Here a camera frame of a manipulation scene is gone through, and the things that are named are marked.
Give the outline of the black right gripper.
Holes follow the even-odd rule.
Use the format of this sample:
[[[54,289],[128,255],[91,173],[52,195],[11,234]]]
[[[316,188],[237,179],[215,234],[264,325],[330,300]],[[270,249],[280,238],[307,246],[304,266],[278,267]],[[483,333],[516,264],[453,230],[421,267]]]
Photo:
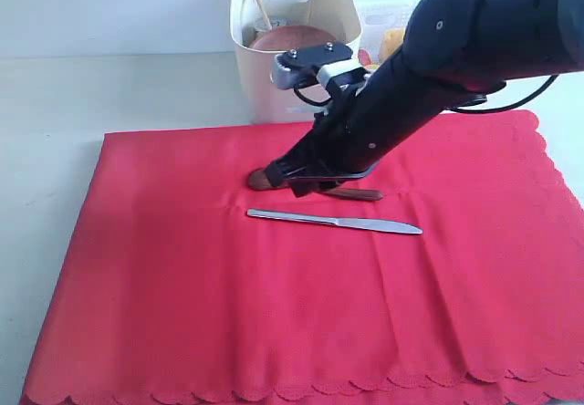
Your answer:
[[[389,151],[461,100],[461,86],[415,72],[400,48],[343,104],[323,119],[264,175],[272,188],[289,187],[297,198],[326,192],[336,180],[366,176]]]

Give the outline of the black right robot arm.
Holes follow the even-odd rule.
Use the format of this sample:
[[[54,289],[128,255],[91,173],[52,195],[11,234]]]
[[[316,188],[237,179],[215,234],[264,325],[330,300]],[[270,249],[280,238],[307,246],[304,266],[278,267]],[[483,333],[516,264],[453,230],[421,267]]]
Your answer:
[[[513,79],[583,68],[583,0],[421,0],[402,43],[368,71],[340,42],[291,49],[271,78],[321,86],[311,130],[264,170],[296,196],[357,180],[443,111],[478,114]]]

